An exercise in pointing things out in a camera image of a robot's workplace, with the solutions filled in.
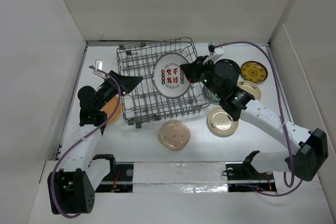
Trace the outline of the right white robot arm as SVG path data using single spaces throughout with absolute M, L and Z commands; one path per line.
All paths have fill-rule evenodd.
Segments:
M 238 86 L 239 65 L 233 60 L 217 62 L 208 56 L 197 57 L 180 66 L 189 83 L 201 82 L 219 98 L 219 105 L 233 121 L 243 120 L 287 148 L 283 153 L 251 152 L 244 160 L 243 174 L 255 178 L 262 172 L 290 172 L 299 179 L 311 181 L 328 158 L 326 133 L 285 122 L 266 108 L 252 94 Z

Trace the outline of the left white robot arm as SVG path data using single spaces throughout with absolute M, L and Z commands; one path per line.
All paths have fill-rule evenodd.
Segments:
M 73 219 L 91 213 L 95 191 L 103 179 L 117 175 L 116 159 L 112 154 L 95 154 L 107 122 L 116 114 L 102 108 L 113 98 L 117 105 L 123 95 L 132 92 L 143 80 L 141 76 L 122 76 L 114 71 L 101 71 L 104 82 L 95 90 L 91 86 L 79 89 L 79 139 L 59 158 L 48 176 L 48 191 L 52 213 Z

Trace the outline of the white plate with red characters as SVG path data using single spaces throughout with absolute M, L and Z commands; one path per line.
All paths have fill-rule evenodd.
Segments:
M 161 56 L 155 63 L 152 81 L 158 93 L 168 99 L 182 97 L 190 88 L 180 65 L 188 61 L 180 54 L 169 52 Z

